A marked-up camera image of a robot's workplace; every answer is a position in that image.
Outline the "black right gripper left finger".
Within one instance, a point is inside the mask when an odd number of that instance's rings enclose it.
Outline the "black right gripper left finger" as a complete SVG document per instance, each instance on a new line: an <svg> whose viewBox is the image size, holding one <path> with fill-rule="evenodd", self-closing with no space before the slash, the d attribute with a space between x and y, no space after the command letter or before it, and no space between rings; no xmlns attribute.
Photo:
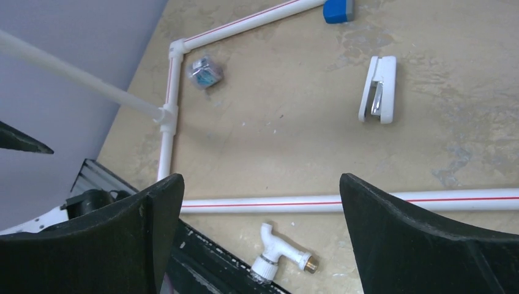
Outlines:
<svg viewBox="0 0 519 294"><path fill-rule="evenodd" d="M158 293L184 188L172 174L41 232L1 236L1 292Z"/></svg>

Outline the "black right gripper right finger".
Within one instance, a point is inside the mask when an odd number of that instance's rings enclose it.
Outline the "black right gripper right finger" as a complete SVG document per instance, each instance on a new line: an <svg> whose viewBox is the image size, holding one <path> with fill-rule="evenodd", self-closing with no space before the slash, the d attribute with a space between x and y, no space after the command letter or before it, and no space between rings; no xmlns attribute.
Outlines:
<svg viewBox="0 0 519 294"><path fill-rule="evenodd" d="M518 235L449 219L340 177L365 293L517 293Z"/></svg>

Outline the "white plastic water faucet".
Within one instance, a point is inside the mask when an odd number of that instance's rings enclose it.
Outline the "white plastic water faucet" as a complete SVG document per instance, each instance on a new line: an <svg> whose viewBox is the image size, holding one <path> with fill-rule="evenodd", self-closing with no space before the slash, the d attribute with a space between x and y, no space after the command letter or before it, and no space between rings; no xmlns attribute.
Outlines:
<svg viewBox="0 0 519 294"><path fill-rule="evenodd" d="M319 267L319 261L310 252L300 251L287 241L272 233L273 226L262 223L260 230L263 242L263 253L257 256L250 268L251 277L260 284L270 284L277 274L278 263L281 257L294 262L305 272L314 274Z"/></svg>

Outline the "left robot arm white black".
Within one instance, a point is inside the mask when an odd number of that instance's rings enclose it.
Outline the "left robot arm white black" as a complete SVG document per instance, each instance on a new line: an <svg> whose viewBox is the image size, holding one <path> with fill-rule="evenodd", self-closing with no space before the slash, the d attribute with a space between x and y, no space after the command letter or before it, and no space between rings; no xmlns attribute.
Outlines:
<svg viewBox="0 0 519 294"><path fill-rule="evenodd" d="M40 154L54 153L46 144L4 122L1 122L1 149Z"/></svg>

